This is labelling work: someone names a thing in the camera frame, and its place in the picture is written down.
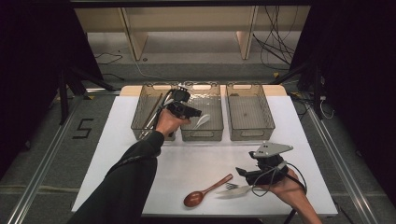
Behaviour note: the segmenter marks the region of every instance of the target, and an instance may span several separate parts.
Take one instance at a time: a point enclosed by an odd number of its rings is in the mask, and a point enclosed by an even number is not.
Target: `spoon handle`
[[[206,190],[203,190],[202,193],[204,195],[206,195],[210,190],[215,189],[215,188],[225,184],[227,181],[231,180],[232,178],[233,178],[232,174],[226,175],[224,178],[222,178],[218,183],[214,184],[212,187],[210,187]]]

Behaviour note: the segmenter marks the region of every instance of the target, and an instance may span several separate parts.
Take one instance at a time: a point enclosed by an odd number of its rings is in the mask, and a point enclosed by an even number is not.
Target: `aluminum rail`
[[[58,152],[58,149],[64,140],[64,136],[66,131],[68,130],[71,120],[74,117],[74,114],[82,102],[83,96],[76,96],[70,106],[70,114],[63,125],[59,126],[58,131],[56,132],[52,142],[49,145],[49,148],[44,155],[43,160],[41,160],[40,164],[38,165],[35,174],[33,175],[29,185],[26,187],[24,193],[20,197],[18,203],[14,207],[7,223],[8,224],[17,224],[22,223],[26,214],[32,205],[33,200],[37,194],[37,191],[43,182],[50,165],[52,164],[53,159]]]
[[[338,174],[341,176],[341,179],[349,193],[350,198],[352,199],[352,202],[355,204],[356,209],[361,216],[362,222],[366,224],[379,223],[373,209],[362,193],[361,188],[353,177],[353,174],[350,172],[347,163],[343,159],[340,151],[338,150],[337,145],[332,140],[332,136],[327,130],[323,120],[320,120],[313,110],[308,109],[308,111],[310,118],[317,128],[320,138],[329,152]]]

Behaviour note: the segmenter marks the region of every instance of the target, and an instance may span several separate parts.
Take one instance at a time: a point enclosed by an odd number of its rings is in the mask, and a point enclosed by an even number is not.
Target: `transparent plastic bin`
[[[226,91],[231,140],[269,140],[275,123],[262,85],[232,83]]]
[[[210,120],[194,130],[199,118],[190,118],[191,124],[182,125],[180,128],[183,141],[221,141],[224,125],[220,85],[207,82],[187,85],[191,94],[187,105],[201,110],[202,115],[209,114]]]
[[[177,83],[143,85],[131,125],[131,129],[133,130],[134,136],[137,140],[143,139],[152,132],[152,130],[147,128],[146,125],[154,116],[158,105],[161,104],[166,93],[168,93],[169,90],[176,88]],[[166,136],[165,141],[174,141],[176,139],[175,135],[176,134],[173,133],[172,136]]]

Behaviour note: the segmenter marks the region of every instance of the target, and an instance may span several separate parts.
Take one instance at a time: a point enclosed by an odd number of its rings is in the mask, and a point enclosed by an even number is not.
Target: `human hand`
[[[171,113],[168,109],[163,109],[158,119],[156,131],[163,134],[163,136],[168,136],[169,133],[177,131],[178,127],[183,124],[190,124],[189,119],[179,119]]]
[[[288,175],[298,179],[297,174],[291,169],[289,169]],[[260,185],[258,187],[273,192],[280,200],[290,205],[299,213],[304,223],[321,223],[314,207],[306,198],[302,187],[290,178],[285,176],[283,180],[274,185]]]

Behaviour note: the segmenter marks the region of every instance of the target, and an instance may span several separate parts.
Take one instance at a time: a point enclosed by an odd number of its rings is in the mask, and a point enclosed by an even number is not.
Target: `black backdrop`
[[[68,6],[1,1],[0,52],[2,177],[48,110],[65,68],[75,66],[103,78],[78,17]]]
[[[396,206],[396,4],[360,1],[336,47],[325,89],[337,115]]]

